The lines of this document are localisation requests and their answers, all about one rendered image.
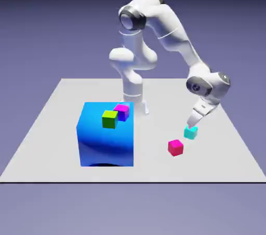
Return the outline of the small red cube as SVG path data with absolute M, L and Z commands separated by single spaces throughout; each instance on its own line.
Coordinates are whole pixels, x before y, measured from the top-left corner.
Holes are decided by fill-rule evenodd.
M 168 142 L 168 152 L 174 157 L 183 154 L 183 148 L 184 146 L 179 140 L 172 140 Z

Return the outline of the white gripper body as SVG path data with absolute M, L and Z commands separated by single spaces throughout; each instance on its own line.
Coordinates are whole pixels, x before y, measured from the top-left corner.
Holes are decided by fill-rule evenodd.
M 190 128 L 196 126 L 196 124 L 204 117 L 205 115 L 197 111 L 196 109 L 192 109 L 191 114 L 187 120 L 187 125 Z

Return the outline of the small magenta cube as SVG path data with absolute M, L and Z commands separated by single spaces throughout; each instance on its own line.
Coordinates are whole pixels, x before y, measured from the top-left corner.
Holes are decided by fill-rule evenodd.
M 129 105 L 117 104 L 113 110 L 117 111 L 118 121 L 125 122 L 129 117 Z

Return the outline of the small green cube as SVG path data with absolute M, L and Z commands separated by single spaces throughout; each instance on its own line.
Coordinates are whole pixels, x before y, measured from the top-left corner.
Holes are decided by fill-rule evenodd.
M 115 129 L 118 122 L 118 112 L 115 110 L 105 110 L 102 115 L 102 127 Z

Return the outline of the large blue box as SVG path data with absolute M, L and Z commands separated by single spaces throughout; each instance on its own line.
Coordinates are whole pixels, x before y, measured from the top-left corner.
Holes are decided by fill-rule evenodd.
M 118 121 L 115 129 L 102 127 L 105 110 L 117 104 L 129 105 L 129 117 Z M 83 167 L 134 165 L 134 104 L 133 102 L 86 102 L 77 126 L 80 164 Z

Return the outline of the small cyan cube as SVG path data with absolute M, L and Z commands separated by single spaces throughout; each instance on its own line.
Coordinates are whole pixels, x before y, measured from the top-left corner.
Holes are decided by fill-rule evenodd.
M 186 139 L 193 140 L 197 136 L 198 127 L 189 127 L 186 126 L 184 129 L 184 137 Z

